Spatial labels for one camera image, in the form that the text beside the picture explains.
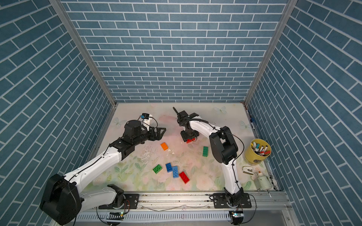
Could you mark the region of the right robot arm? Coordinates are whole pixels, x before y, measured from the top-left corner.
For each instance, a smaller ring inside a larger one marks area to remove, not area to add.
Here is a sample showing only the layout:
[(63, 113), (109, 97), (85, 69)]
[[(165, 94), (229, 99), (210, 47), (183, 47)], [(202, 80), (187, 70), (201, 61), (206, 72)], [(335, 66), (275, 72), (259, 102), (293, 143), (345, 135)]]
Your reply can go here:
[(231, 207), (241, 205), (244, 190), (238, 179), (236, 160), (238, 146), (229, 127), (218, 127), (200, 118), (196, 113), (178, 112), (177, 123), (183, 127), (181, 137), (184, 142), (196, 141), (199, 135), (209, 138), (211, 151), (215, 160), (222, 165), (225, 179), (225, 198)]

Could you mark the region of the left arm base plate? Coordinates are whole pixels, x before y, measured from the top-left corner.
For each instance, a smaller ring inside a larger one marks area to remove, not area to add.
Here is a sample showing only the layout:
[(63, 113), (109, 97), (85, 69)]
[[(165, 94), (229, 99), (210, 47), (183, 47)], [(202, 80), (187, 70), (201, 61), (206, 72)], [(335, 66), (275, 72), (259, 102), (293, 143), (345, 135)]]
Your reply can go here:
[(123, 194), (122, 196), (117, 195), (111, 204), (101, 205), (98, 208), (100, 210), (124, 209), (125, 211), (136, 209), (138, 206), (139, 197), (139, 194)]

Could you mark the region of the green long lego brick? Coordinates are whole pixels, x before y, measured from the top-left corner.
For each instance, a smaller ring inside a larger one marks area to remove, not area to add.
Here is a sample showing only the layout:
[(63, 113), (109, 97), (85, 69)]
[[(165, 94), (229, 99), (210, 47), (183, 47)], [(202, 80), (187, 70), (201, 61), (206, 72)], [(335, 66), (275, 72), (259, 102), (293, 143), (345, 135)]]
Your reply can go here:
[(208, 157), (208, 147), (206, 147), (206, 146), (203, 147), (202, 156)]

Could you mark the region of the orange lego brick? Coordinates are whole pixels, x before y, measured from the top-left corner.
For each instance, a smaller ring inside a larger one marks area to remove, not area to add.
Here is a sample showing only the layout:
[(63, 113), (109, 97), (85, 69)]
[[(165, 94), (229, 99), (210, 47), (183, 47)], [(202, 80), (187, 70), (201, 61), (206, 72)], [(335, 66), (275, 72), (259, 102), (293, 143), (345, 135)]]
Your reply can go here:
[(163, 143), (161, 144), (161, 147), (162, 147), (162, 149), (163, 149), (164, 151), (166, 151), (166, 150), (169, 149), (168, 145), (167, 145), (165, 142), (163, 142)]

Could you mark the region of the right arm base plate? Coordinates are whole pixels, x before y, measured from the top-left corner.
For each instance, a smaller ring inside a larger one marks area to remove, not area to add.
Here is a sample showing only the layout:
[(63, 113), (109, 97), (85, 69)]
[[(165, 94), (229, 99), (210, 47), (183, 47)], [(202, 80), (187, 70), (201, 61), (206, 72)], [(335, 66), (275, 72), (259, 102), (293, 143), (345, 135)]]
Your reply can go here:
[(249, 209), (252, 207), (252, 203), (249, 194), (242, 194), (241, 196), (229, 195), (226, 193), (214, 193), (209, 197), (214, 204), (215, 209), (226, 208), (239, 208)]

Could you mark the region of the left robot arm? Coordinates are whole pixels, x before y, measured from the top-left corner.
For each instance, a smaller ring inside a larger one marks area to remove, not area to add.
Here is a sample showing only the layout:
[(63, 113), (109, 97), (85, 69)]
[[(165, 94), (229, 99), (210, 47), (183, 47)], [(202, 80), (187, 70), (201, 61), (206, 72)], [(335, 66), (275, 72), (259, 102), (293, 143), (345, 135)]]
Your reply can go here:
[(130, 155), (137, 145), (146, 141), (159, 141), (165, 132), (166, 128), (152, 127), (138, 120), (128, 121), (123, 135), (110, 143), (104, 152), (72, 172), (50, 177), (40, 209), (58, 224), (66, 225), (88, 209), (102, 205), (109, 205), (114, 209), (124, 207), (124, 190), (114, 184), (88, 195), (83, 191), (104, 171)]

